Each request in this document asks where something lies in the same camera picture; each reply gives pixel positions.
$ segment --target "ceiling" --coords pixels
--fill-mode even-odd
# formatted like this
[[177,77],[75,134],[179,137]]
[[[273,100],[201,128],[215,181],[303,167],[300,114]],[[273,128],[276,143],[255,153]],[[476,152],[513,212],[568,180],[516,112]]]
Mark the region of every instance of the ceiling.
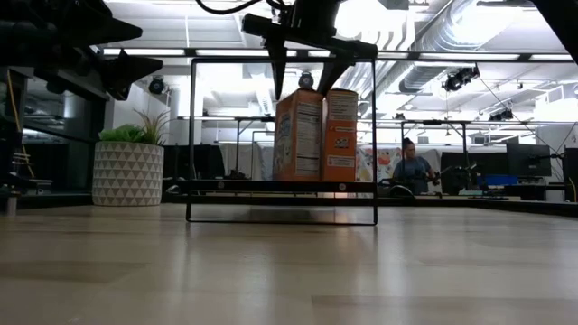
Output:
[[[375,5],[378,0],[350,1],[357,1],[365,10],[364,14],[356,18],[360,22],[368,19],[365,16],[367,14],[376,17],[376,14],[368,8],[373,8],[370,5]],[[251,13],[272,17],[271,9],[266,2],[253,5],[240,14],[224,16],[205,13],[192,0],[105,0],[105,2],[116,18],[144,29],[143,36],[137,40],[104,45],[114,48],[256,49],[260,48],[261,40],[241,32],[242,16]],[[230,8],[241,2],[204,1],[207,6],[219,9]],[[384,50],[407,50],[415,34],[424,28],[447,2],[448,0],[429,0],[425,2],[425,5],[414,5],[412,10],[404,13],[401,18],[398,14],[393,16],[393,12],[385,11],[382,14],[387,16],[378,17],[382,19],[376,18],[379,24],[364,23],[360,27],[361,32],[350,39],[362,39],[366,32],[370,35],[372,32],[385,30],[389,31],[389,35],[387,41],[384,42]],[[392,26],[392,20],[400,22],[399,25]],[[388,22],[389,26],[384,27],[383,22]],[[482,20],[469,22],[472,26],[471,33],[484,30],[489,23],[492,22]],[[348,39],[339,32],[338,37]],[[290,49],[305,48],[289,42],[285,46]],[[512,16],[511,22],[484,42],[478,51],[565,52],[565,49],[537,10],[524,9]],[[163,61],[165,66],[163,73],[170,71],[175,75],[174,78],[165,76],[165,80],[168,80],[171,87],[189,87],[189,80],[182,76],[190,74],[191,60],[163,58]],[[199,65],[197,78],[201,82],[197,82],[196,96],[203,96],[201,109],[205,111],[205,114],[210,116],[262,115],[263,108],[259,110],[258,104],[262,101],[264,94],[268,94],[274,105],[270,68],[267,65],[259,68],[264,72],[260,79],[256,79],[249,72],[254,68],[249,64]],[[462,90],[448,95],[441,90],[441,84],[447,78],[447,73],[456,70],[455,67],[448,68],[436,78],[431,79],[416,94],[417,96],[403,95],[400,98],[400,96],[396,97],[387,93],[378,94],[378,112],[385,118],[391,118],[395,113],[402,112],[406,118],[414,119],[450,116],[452,119],[477,117],[487,120],[489,114],[501,105],[498,98],[505,104],[511,105],[518,115],[532,118],[537,99],[543,98],[549,90],[558,88],[560,82],[578,81],[578,67],[575,64],[481,63],[479,68],[481,79],[487,86],[480,80],[474,80]],[[297,83],[303,71],[311,72],[317,81],[321,76],[322,64],[288,64],[282,97],[298,88]],[[364,81],[367,81],[365,87],[369,85],[368,72],[360,73],[361,71],[363,69],[360,65],[357,68],[350,68],[335,86],[348,86],[347,88],[361,92]],[[393,77],[386,74],[384,79],[387,78]],[[236,127],[235,123],[219,123],[219,127],[226,125]]]

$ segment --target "white planter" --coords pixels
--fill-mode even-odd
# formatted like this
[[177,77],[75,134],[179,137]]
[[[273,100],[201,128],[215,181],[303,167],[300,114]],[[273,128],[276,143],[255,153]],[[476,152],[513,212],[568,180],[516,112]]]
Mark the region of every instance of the white planter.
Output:
[[161,203],[164,149],[152,144],[99,142],[94,153],[92,202],[111,207]]

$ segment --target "dark shirt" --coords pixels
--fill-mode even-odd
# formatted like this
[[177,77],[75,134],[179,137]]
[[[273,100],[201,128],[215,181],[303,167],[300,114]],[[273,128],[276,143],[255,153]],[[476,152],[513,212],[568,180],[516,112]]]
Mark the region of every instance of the dark shirt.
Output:
[[427,172],[430,169],[432,169],[432,166],[430,166],[430,163],[423,157],[406,159],[405,172],[402,174],[402,162],[398,162],[394,169],[394,178],[407,178],[408,180],[406,181],[410,181],[414,185],[411,189],[412,192],[414,195],[418,195],[429,191],[425,176],[427,176]]

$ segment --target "computer monitor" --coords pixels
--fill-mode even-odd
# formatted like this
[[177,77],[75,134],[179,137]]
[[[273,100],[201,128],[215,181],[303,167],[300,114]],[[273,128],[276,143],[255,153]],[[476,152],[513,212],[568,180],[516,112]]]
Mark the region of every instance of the computer monitor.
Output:
[[552,176],[550,147],[537,144],[506,144],[508,169],[513,176]]

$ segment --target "wooden floor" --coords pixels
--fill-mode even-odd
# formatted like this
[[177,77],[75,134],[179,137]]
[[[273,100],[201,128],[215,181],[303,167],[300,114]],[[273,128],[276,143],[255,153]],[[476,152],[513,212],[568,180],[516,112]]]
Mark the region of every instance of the wooden floor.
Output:
[[477,209],[383,208],[378,227],[355,228],[183,215],[0,218],[0,324],[578,324],[578,221]]

